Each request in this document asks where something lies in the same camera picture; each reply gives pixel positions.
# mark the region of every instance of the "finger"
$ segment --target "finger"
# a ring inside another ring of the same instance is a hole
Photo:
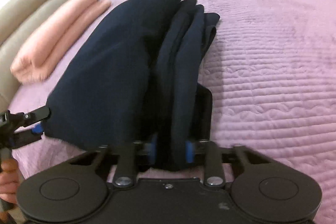
[[[15,194],[19,184],[17,182],[0,185],[0,194]]]
[[[0,185],[4,185],[11,182],[19,182],[19,174],[17,172],[0,174]]]
[[[1,169],[5,172],[13,172],[19,169],[19,164],[15,159],[4,160],[1,163]]]
[[[0,212],[0,219],[2,222],[7,223],[8,222],[8,212]]]
[[[16,194],[0,194],[0,198],[9,203],[17,204]]]

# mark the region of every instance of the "quilted stitching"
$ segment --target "quilted stitching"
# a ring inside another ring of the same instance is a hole
[[[112,0],[119,4],[125,0]],[[221,21],[199,70],[213,93],[212,139],[248,145],[311,175],[323,189],[317,224],[336,219],[335,0],[199,0]],[[42,84],[23,86],[12,112],[43,105],[95,22]],[[44,139],[14,152],[25,177],[80,153]],[[201,170],[145,177],[201,176]]]

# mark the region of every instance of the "round black pad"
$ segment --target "round black pad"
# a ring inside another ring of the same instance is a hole
[[[104,202],[106,183],[96,174],[41,172],[25,180],[17,193],[19,207],[27,217],[60,223],[83,218]]]
[[[299,187],[294,182],[284,178],[265,179],[260,183],[259,189],[264,196],[275,200],[293,198],[299,191]]]
[[[75,196],[79,191],[79,184],[75,180],[66,178],[51,179],[41,186],[41,194],[50,200],[66,200]]]
[[[316,181],[298,171],[254,165],[234,180],[231,197],[255,218],[288,223],[314,217],[322,191]]]

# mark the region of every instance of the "human hand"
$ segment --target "human hand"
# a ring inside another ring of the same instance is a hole
[[[1,168],[3,172],[0,173],[0,198],[16,204],[16,191],[19,186],[18,163],[14,159],[4,160]]]

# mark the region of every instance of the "black handle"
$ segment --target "black handle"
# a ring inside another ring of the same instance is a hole
[[[222,188],[225,185],[225,175],[222,166],[222,154],[214,142],[208,142],[204,164],[204,183],[208,187]]]
[[[1,162],[10,158],[12,158],[12,151],[10,149],[3,148],[0,150],[0,172],[2,172]],[[4,201],[3,199],[0,199],[0,212],[12,210],[14,206],[15,205],[13,203],[9,203],[7,201]]]
[[[137,182],[135,157],[137,147],[134,143],[122,146],[118,158],[117,169],[113,177],[113,184],[118,188],[132,187]]]

